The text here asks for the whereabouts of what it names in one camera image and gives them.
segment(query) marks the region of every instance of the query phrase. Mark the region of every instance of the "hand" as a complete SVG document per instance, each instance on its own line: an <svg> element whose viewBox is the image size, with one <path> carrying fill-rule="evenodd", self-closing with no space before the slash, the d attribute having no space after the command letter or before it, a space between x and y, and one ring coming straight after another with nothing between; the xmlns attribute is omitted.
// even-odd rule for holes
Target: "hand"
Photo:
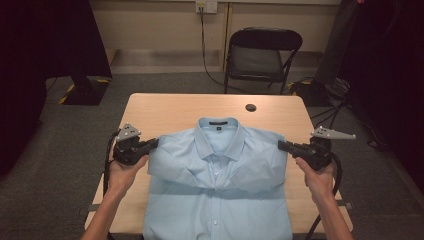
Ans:
<svg viewBox="0 0 424 240"><path fill-rule="evenodd" d="M109 166L109 189L119 196L124 197L128 189L132 186L135 176L140 168L146 165L149 155L145 155L134 166L126 166L117 161L113 161Z"/></svg>
<svg viewBox="0 0 424 240"><path fill-rule="evenodd" d="M298 157L295 160L305 173L305 184L312 193L314 203L319 204L328 197L333 198L334 165L330 164L320 171L314 171L302 158Z"/></svg>

